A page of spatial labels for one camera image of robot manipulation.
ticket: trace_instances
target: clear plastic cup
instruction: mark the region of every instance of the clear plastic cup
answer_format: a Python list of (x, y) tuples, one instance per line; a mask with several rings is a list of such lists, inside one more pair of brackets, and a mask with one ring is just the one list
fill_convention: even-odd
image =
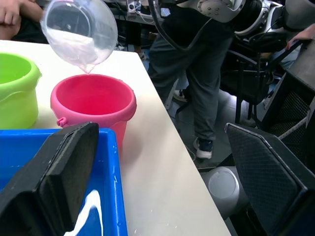
[(85, 73), (105, 61), (117, 44), (115, 18), (102, 0), (52, 0), (41, 27), (55, 53)]

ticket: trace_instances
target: blue plastic tray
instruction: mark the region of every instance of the blue plastic tray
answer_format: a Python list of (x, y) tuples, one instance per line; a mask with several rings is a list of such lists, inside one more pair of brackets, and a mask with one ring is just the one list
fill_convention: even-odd
[[(47, 137), (57, 131), (0, 130), (0, 191), (35, 156)], [(109, 129), (99, 131), (97, 155), (85, 195), (93, 190), (100, 196), (104, 236), (127, 236), (116, 136)], [(90, 209), (78, 236), (101, 236), (100, 216), (95, 207)]]

